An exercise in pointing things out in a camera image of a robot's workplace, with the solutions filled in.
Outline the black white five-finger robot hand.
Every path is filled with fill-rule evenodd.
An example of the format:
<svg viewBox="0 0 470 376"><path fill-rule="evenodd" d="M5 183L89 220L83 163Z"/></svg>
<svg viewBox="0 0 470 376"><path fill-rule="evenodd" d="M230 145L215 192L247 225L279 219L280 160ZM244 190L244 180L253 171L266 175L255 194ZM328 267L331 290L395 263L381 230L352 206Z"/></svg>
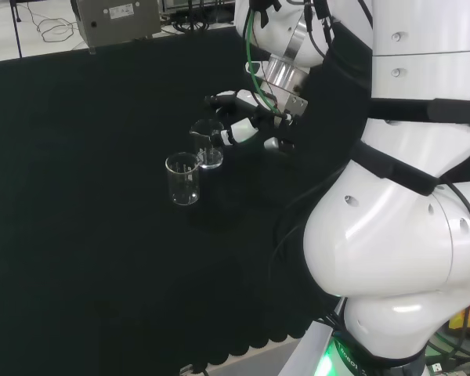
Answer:
<svg viewBox="0 0 470 376"><path fill-rule="evenodd" d="M220 117L241 118L214 131L210 140L215 146L245 148L251 144L280 154L296 151L292 132L301 121L301 114L289 110L277 113L264 104L261 96L247 89L228 90L204 98L205 105Z"/></svg>

